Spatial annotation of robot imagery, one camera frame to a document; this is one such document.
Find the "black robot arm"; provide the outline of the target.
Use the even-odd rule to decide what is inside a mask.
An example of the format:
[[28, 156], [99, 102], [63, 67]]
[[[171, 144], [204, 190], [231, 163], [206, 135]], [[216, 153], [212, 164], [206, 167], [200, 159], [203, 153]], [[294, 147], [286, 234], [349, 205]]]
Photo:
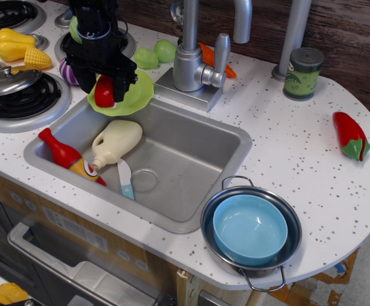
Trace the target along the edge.
[[82, 42], [65, 39], [63, 50], [80, 88], [89, 93], [98, 75], [110, 77], [115, 101], [121, 102], [137, 81], [137, 65], [120, 49], [126, 34], [119, 34], [117, 2], [69, 1], [68, 5], [77, 19], [77, 35]]

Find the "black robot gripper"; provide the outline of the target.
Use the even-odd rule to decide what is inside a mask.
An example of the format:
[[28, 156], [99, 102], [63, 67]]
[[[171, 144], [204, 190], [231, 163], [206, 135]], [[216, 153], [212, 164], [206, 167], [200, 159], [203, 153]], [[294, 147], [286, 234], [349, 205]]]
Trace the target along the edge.
[[120, 39], [117, 31], [99, 39], [82, 38], [79, 44], [70, 35], [64, 38], [62, 46], [80, 88], [89, 93], [98, 75], [111, 77], [116, 103], [124, 100], [130, 85], [138, 79], [137, 65], [120, 51]]

